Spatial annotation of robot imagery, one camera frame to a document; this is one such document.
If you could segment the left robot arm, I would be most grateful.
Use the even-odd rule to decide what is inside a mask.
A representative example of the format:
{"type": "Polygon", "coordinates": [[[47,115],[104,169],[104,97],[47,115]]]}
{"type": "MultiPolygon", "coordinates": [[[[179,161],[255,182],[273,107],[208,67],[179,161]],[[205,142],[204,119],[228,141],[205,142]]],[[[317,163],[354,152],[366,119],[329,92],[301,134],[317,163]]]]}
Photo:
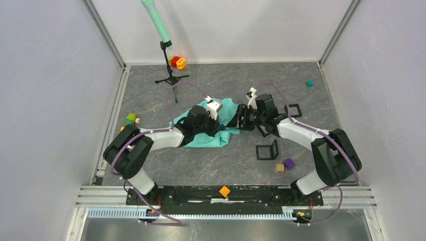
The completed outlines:
{"type": "Polygon", "coordinates": [[[127,125],[104,150],[103,159],[139,191],[141,201],[153,204],[158,198],[156,184],[143,170],[148,154],[162,148],[184,147],[199,134],[215,136],[222,128],[219,121],[221,108],[217,101],[206,107],[195,105],[175,126],[165,129],[146,130],[127,125]]]}

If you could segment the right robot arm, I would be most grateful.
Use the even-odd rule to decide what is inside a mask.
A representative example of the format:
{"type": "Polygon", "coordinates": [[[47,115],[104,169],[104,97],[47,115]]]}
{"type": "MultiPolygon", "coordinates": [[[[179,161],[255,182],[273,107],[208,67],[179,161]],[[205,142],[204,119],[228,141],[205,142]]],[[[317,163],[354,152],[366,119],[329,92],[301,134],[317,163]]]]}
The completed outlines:
{"type": "Polygon", "coordinates": [[[293,203],[303,205],[313,192],[357,176],[362,163],[344,130],[327,131],[306,125],[291,117],[288,107],[280,113],[270,94],[249,94],[248,97],[249,103],[238,106],[227,125],[229,128],[245,131],[257,128],[264,137],[275,135],[288,139],[312,152],[314,170],[291,183],[293,203]]]}

